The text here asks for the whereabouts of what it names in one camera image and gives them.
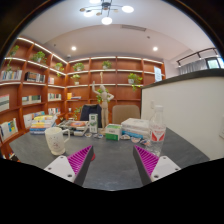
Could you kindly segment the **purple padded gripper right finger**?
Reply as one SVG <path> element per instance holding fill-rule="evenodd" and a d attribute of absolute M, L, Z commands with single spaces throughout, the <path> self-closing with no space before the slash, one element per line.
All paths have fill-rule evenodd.
<path fill-rule="evenodd" d="M 169 157 L 158 157 L 137 145 L 133 146 L 133 156 L 143 185 L 180 170 L 180 167 Z"/>

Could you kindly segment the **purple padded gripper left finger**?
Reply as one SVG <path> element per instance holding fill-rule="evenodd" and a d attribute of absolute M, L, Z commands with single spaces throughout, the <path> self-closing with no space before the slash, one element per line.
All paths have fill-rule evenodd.
<path fill-rule="evenodd" d="M 89 145 L 69 156 L 58 156 L 45 171 L 82 186 L 93 157 L 93 146 Z"/>

